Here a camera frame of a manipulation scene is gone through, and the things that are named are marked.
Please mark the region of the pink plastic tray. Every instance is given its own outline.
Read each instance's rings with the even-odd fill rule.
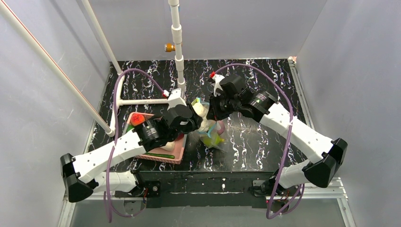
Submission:
[[[145,119],[150,118],[153,116],[153,114],[148,114],[148,113],[138,113],[138,112],[132,112],[130,116],[128,117],[127,122],[131,121],[131,117],[133,114],[141,114],[145,117]],[[172,151],[167,151],[162,148],[156,148],[150,151],[150,153],[154,154],[164,154],[164,155],[174,155],[175,159],[170,159],[170,158],[165,158],[165,157],[155,157],[155,156],[149,156],[149,155],[138,155],[135,156],[136,158],[143,158],[143,159],[148,159],[148,160],[153,160],[153,161],[158,161],[158,162],[167,162],[167,163],[173,163],[173,164],[180,164],[181,160],[183,159],[183,153],[184,153],[184,140],[186,139],[186,136],[183,138],[175,141],[174,144],[174,149]]]

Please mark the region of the marble pattern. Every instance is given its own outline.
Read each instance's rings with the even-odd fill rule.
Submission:
[[[187,82],[187,100],[191,102],[196,97],[200,97],[207,101],[208,95],[212,92],[212,85],[207,82],[208,76],[212,71],[230,63],[250,64],[264,71],[285,91],[292,102],[294,114],[305,122],[289,64],[285,59],[185,61],[184,76]],[[146,71],[163,89],[171,91],[177,87],[177,72],[174,61],[124,61],[119,62],[119,64],[122,70],[138,68]],[[256,75],[252,69],[236,67],[235,69],[226,69],[223,73],[225,75],[234,73],[246,78],[246,82],[252,91],[264,89],[276,97],[278,96],[274,86],[269,84],[262,75]],[[108,123],[112,115],[112,94],[116,79],[117,73],[114,67],[111,66],[100,108],[100,115],[107,119]],[[161,96],[161,92],[146,77],[138,73],[129,73],[126,76],[122,89],[123,99],[149,99],[161,98]],[[288,108],[286,102],[282,102],[282,104]],[[167,105],[122,106],[119,110],[119,127],[124,128],[131,112],[162,114],[166,111],[166,108]],[[195,135],[189,134],[180,165],[131,158],[117,164],[114,169],[117,171],[139,169],[141,171],[273,172],[279,167],[285,142],[283,137],[279,136],[275,131],[257,124],[252,119],[240,117],[237,113],[225,119],[224,123],[229,135],[229,142],[223,150],[208,149],[196,139]],[[102,128],[96,125],[89,151],[99,148],[112,140]],[[297,148],[290,147],[286,165],[299,163],[304,159],[305,156]]]

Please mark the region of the cable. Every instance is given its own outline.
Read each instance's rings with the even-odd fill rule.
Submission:
[[[215,71],[215,73],[217,74],[220,71],[222,71],[223,69],[231,67],[231,66],[248,67],[248,68],[253,69],[253,70],[257,71],[258,73],[262,74],[279,91],[279,93],[286,100],[286,102],[288,104],[288,108],[289,108],[289,121],[292,122],[292,119],[294,117],[294,112],[293,112],[292,105],[291,105],[291,102],[290,102],[289,98],[284,93],[284,91],[280,88],[280,86],[277,85],[268,75],[266,75],[266,73],[262,72],[260,69],[258,69],[257,67],[254,67],[252,65],[245,65],[245,64],[240,64],[240,63],[233,63],[233,64],[225,65],[225,66],[221,67],[220,69],[218,69],[217,71]],[[277,173],[276,181],[275,181],[274,186],[273,186],[273,193],[270,196],[270,199],[269,199],[269,202],[268,202],[268,206],[267,206],[267,210],[266,210],[266,218],[267,219],[273,219],[277,215],[279,215],[288,205],[290,205],[290,203],[295,199],[295,197],[299,194],[299,191],[301,190],[301,186],[299,185],[296,193],[292,196],[292,198],[280,210],[278,210],[276,213],[273,213],[273,215],[270,216],[271,206],[273,205],[274,195],[275,195],[275,192],[276,192],[277,187],[279,185],[281,172],[283,171],[284,163],[285,163],[285,160],[286,160],[286,157],[287,157],[287,154],[288,154],[288,147],[289,147],[289,142],[290,142],[290,138],[291,138],[291,132],[292,132],[292,124],[290,124],[288,126],[288,134],[287,134],[286,143],[284,145],[283,157],[281,158],[279,171]],[[301,198],[303,196],[303,193],[304,193],[304,190],[302,190],[301,196],[299,197],[299,199],[296,202],[295,206],[292,209],[290,209],[289,211],[285,212],[284,214],[287,214],[287,213],[291,212],[293,209],[295,209],[298,206],[298,204],[301,201]]]
[[[160,87],[160,85],[146,72],[140,70],[140,69],[127,69],[124,72],[122,72],[118,78],[117,81],[115,82],[114,85],[114,92],[113,92],[113,110],[114,110],[114,121],[115,121],[115,137],[114,137],[114,144],[117,145],[117,140],[119,138],[119,127],[118,127],[118,112],[117,112],[117,87],[118,87],[118,82],[120,82],[121,78],[128,72],[139,72],[143,75],[145,75],[147,78],[149,78],[154,85],[156,85],[156,87],[163,93],[163,89]],[[118,212],[113,204],[112,204],[112,198],[111,198],[111,194],[110,194],[110,166],[112,163],[112,158],[113,158],[113,153],[114,153],[114,149],[115,146],[112,147],[112,150],[110,151],[110,156],[109,159],[107,160],[107,168],[106,168],[106,191],[105,191],[105,195],[104,199],[105,199],[105,209],[106,209],[106,214],[109,218],[109,223],[112,222],[113,219],[113,214],[112,211],[114,211],[116,214],[122,216],[122,217],[134,217],[138,214],[140,214],[142,212],[142,210],[136,214],[133,215],[125,215],[125,214],[121,214],[120,212]]]

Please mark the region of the purple cable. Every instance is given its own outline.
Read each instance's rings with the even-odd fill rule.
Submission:
[[[294,117],[294,112],[292,110],[292,105],[291,105],[291,102],[289,101],[289,98],[284,93],[284,91],[280,88],[280,86],[277,85],[268,75],[266,75],[266,73],[262,72],[260,69],[258,69],[257,67],[254,67],[252,65],[245,65],[245,64],[240,64],[240,63],[233,63],[233,64],[225,65],[225,66],[221,67],[220,69],[218,69],[217,71],[215,71],[215,73],[218,74],[220,71],[222,71],[223,69],[228,68],[230,66],[248,67],[248,68],[253,69],[253,70],[257,71],[258,73],[262,74],[264,77],[266,77],[266,79],[280,92],[280,94],[286,100],[286,102],[288,104],[288,108],[289,108],[289,120],[290,120],[290,122],[292,121],[292,119]],[[286,157],[287,157],[287,154],[288,154],[288,147],[289,147],[289,141],[290,141],[290,138],[291,138],[291,132],[292,132],[292,124],[290,124],[289,127],[288,127],[288,134],[287,134],[286,143],[284,145],[283,157],[281,158],[279,171],[277,173],[276,181],[275,181],[274,186],[273,186],[273,192],[275,192],[277,190],[277,187],[279,185],[281,172],[283,171],[284,163],[286,161]],[[302,189],[301,195],[300,195],[298,201],[296,202],[295,206],[292,209],[290,209],[289,211],[285,212],[284,214],[287,214],[287,213],[291,212],[292,210],[294,210],[298,206],[298,204],[301,201],[301,198],[302,198],[302,196],[304,194],[304,188],[305,188],[304,184],[302,184],[302,188],[303,189]],[[272,193],[271,196],[270,196],[269,202],[268,202],[268,206],[267,206],[266,218],[267,219],[273,219],[277,215],[279,215],[295,199],[295,197],[299,194],[300,190],[301,190],[301,186],[299,185],[297,191],[292,196],[292,198],[280,210],[278,210],[276,213],[274,213],[272,216],[270,216],[271,206],[273,205],[273,199],[274,199],[274,195],[275,195],[275,193]]]
[[[114,92],[113,92],[113,110],[114,110],[114,120],[115,120],[115,137],[114,137],[114,144],[117,145],[117,140],[119,137],[119,128],[118,128],[118,111],[117,111],[117,87],[118,87],[118,83],[120,82],[121,78],[128,72],[139,72],[142,73],[143,75],[145,75],[147,78],[149,78],[154,85],[156,85],[156,87],[163,93],[163,89],[160,87],[160,85],[146,72],[140,70],[140,69],[127,69],[124,72],[122,72],[114,85]],[[112,211],[114,211],[116,214],[122,216],[122,217],[133,217],[136,216],[138,214],[140,214],[142,212],[142,210],[140,210],[138,213],[134,214],[134,215],[125,215],[125,214],[121,214],[120,212],[118,212],[113,204],[112,204],[112,198],[111,198],[111,194],[110,194],[110,166],[112,163],[112,158],[113,158],[113,153],[114,153],[114,146],[112,147],[112,150],[110,152],[110,156],[109,159],[107,160],[107,168],[106,168],[106,191],[105,191],[105,195],[104,199],[107,198],[107,202],[105,200],[105,208],[106,208],[106,214],[109,218],[109,223],[112,222],[113,219],[113,214]]]

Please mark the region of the purple hose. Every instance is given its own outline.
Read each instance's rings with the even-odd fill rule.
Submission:
[[[289,101],[289,98],[286,96],[286,94],[280,88],[280,86],[277,85],[276,83],[274,83],[274,81],[268,75],[266,75],[266,73],[262,72],[260,69],[258,69],[257,67],[254,67],[252,65],[245,65],[245,64],[240,64],[240,63],[234,63],[234,64],[229,64],[229,65],[223,66],[220,69],[218,69],[215,73],[218,74],[223,69],[231,67],[231,66],[248,67],[248,68],[253,69],[253,70],[257,71],[258,73],[262,74],[264,77],[266,77],[266,79],[280,92],[280,94],[286,100],[286,102],[288,104],[288,108],[289,108],[289,120],[290,120],[290,122],[292,122],[292,119],[294,117],[294,112],[292,110],[292,105],[291,105],[291,102]],[[277,173],[276,181],[275,181],[274,186],[273,186],[273,192],[275,192],[277,190],[277,187],[279,185],[281,172],[283,171],[284,163],[286,161],[286,157],[287,157],[287,154],[288,154],[288,147],[289,147],[289,141],[290,141],[290,138],[291,138],[291,132],[292,132],[292,124],[289,125],[289,127],[288,127],[288,134],[287,134],[286,143],[284,145],[283,157],[281,158],[279,172]],[[301,198],[302,198],[302,196],[304,194],[304,188],[305,188],[304,184],[302,184],[302,188],[303,189],[302,189],[301,195],[300,195],[298,201],[296,202],[295,206],[293,208],[291,208],[289,211],[285,212],[284,214],[287,214],[287,213],[291,212],[292,210],[294,210],[298,206],[298,204],[301,201]],[[267,219],[273,219],[277,215],[279,215],[295,199],[295,197],[299,194],[300,190],[301,190],[301,186],[299,185],[296,193],[292,196],[292,198],[280,210],[278,210],[276,213],[274,213],[272,216],[270,216],[271,206],[273,205],[273,199],[274,199],[274,195],[275,195],[275,193],[272,193],[271,196],[270,196],[269,202],[268,202],[268,206],[267,206],[266,218]]]
[[[121,78],[128,72],[139,72],[142,73],[143,75],[145,75],[147,78],[149,78],[154,85],[156,85],[156,87],[163,93],[163,89],[160,87],[160,85],[146,72],[140,70],[140,69],[127,69],[124,72],[122,72],[118,78],[117,81],[115,82],[114,85],[114,92],[113,92],[113,110],[114,110],[114,120],[115,120],[115,137],[114,137],[114,144],[117,145],[117,140],[119,137],[119,128],[118,128],[118,111],[117,111],[117,87],[118,87],[118,83],[120,82]],[[110,166],[112,163],[112,158],[113,158],[113,153],[114,153],[114,146],[112,147],[112,150],[110,152],[110,156],[109,159],[107,160],[107,168],[106,168],[106,191],[105,191],[105,195],[103,196],[103,199],[107,198],[107,202],[105,200],[105,208],[106,208],[106,214],[109,218],[109,223],[112,222],[113,219],[113,214],[112,211],[114,211],[116,214],[122,216],[122,217],[134,217],[138,214],[140,214],[142,212],[142,210],[140,210],[138,213],[133,214],[133,215],[125,215],[125,214],[121,214],[120,212],[118,212],[113,204],[112,204],[112,198],[111,198],[111,194],[110,194]]]

